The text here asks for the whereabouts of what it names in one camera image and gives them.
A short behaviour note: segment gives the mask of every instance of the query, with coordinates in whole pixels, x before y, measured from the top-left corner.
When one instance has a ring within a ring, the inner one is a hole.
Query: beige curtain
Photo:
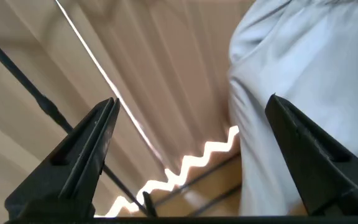
[[[132,193],[179,173],[184,155],[226,141],[227,50],[252,1],[60,0],[132,111],[155,152],[121,110],[107,165]],[[0,0],[0,47],[75,126],[116,97],[55,1]],[[65,137],[0,64],[0,223],[4,199]],[[94,197],[106,213],[122,195],[101,176]]]

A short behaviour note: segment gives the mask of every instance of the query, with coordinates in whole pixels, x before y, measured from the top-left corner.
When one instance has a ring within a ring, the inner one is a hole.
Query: curtain
[[[147,180],[166,181],[164,168],[178,174],[183,156],[202,156],[206,141],[226,141],[228,46],[252,1],[60,4],[129,109],[119,113],[106,164],[133,194]],[[55,1],[0,0],[0,47],[72,126],[117,97]],[[65,135],[0,64],[0,223],[5,198]],[[119,195],[103,174],[97,213]]]

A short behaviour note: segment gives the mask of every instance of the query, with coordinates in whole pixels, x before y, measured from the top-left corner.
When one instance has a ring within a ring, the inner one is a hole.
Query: brown curtain
[[[107,165],[133,194],[179,173],[184,155],[226,141],[228,45],[252,1],[60,0],[132,111],[121,110]],[[0,47],[72,126],[116,97],[55,1],[0,0]],[[0,64],[0,223],[4,199],[65,137]],[[101,176],[99,214],[122,195]]]

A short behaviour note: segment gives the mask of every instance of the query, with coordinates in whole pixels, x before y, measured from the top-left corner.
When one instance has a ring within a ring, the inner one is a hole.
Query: black pole
[[[12,73],[12,75],[19,81],[22,86],[35,98],[42,111],[49,115],[60,127],[62,127],[66,133],[70,133],[73,127],[67,122],[66,118],[61,114],[57,106],[44,96],[37,87],[35,87],[30,80],[24,75],[24,73],[16,66],[16,64],[5,54],[0,48],[0,62]],[[131,194],[128,188],[119,180],[119,178],[111,171],[111,169],[104,165],[103,171],[108,177],[131,199],[133,200],[139,209],[145,214],[149,213],[143,207],[136,198]]]

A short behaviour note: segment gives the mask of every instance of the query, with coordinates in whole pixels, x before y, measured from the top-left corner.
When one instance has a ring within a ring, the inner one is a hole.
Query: white fabric
[[[288,99],[358,156],[358,1],[257,1],[232,37],[230,59],[240,215],[285,215],[301,200],[265,117],[267,100]]]

